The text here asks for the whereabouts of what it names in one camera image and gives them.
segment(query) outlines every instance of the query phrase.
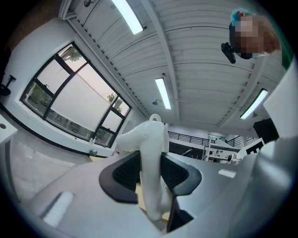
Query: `black baseboard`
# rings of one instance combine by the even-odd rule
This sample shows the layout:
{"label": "black baseboard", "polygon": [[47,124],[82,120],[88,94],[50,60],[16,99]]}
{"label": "black baseboard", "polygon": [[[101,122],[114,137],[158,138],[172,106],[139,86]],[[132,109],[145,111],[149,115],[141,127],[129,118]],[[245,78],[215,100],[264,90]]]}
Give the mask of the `black baseboard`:
{"label": "black baseboard", "polygon": [[[63,146],[63,145],[60,145],[56,142],[53,142],[45,137],[43,137],[42,135],[36,133],[35,131],[33,131],[32,129],[30,129],[28,126],[26,126],[25,124],[23,124],[21,121],[19,121],[15,116],[13,116],[7,109],[6,107],[4,107],[4,105],[2,103],[0,103],[0,109],[3,110],[12,120],[14,120],[18,125],[20,125],[22,128],[24,128],[26,131],[30,132],[31,134],[33,134],[34,136],[38,137],[39,139],[42,139],[43,141],[51,144],[51,145],[54,145],[58,148],[61,148],[61,149],[64,149],[64,150],[67,150],[67,151],[70,151],[70,152],[73,152],[73,153],[77,153],[77,154],[81,154],[81,155],[86,155],[89,157],[89,153],[85,153],[85,152],[82,152],[82,151],[77,151],[77,150],[74,150],[74,149],[71,149],[71,148],[68,148],[66,146]],[[101,155],[96,155],[96,157],[101,157],[101,158],[106,158],[107,156],[101,156]]]}

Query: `headset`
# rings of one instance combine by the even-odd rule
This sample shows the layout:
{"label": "headset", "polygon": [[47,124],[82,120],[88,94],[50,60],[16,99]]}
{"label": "headset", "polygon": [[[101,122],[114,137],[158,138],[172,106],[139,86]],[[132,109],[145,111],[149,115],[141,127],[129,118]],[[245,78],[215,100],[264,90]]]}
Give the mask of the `headset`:
{"label": "headset", "polygon": [[240,48],[236,46],[236,41],[235,41],[235,26],[232,26],[232,23],[229,25],[229,32],[230,32],[230,37],[229,37],[229,42],[222,43],[221,44],[221,49],[222,52],[225,54],[225,56],[228,58],[228,60],[232,63],[236,63],[236,58],[234,53],[236,53],[238,56],[240,56],[242,59],[248,60],[252,58],[252,53],[241,53]]}

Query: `fluorescent light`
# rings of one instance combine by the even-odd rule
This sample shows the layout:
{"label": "fluorescent light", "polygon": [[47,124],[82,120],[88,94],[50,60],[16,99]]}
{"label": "fluorescent light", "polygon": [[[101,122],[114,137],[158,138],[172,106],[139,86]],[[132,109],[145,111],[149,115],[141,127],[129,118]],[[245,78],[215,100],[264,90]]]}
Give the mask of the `fluorescent light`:
{"label": "fluorescent light", "polygon": [[167,90],[166,90],[166,86],[164,84],[163,78],[156,79],[155,82],[159,89],[160,95],[162,96],[164,106],[166,107],[166,109],[171,109],[171,105],[169,103],[169,98],[168,98],[168,94],[167,94]]}
{"label": "fluorescent light", "polygon": [[250,107],[241,115],[240,118],[245,120],[250,114],[252,114],[253,111],[261,104],[267,94],[268,91],[262,88],[256,99],[252,102]]}
{"label": "fluorescent light", "polygon": [[115,6],[118,8],[127,24],[129,25],[132,33],[135,35],[143,30],[138,18],[136,17],[134,11],[131,9],[130,5],[126,0],[112,0]]}

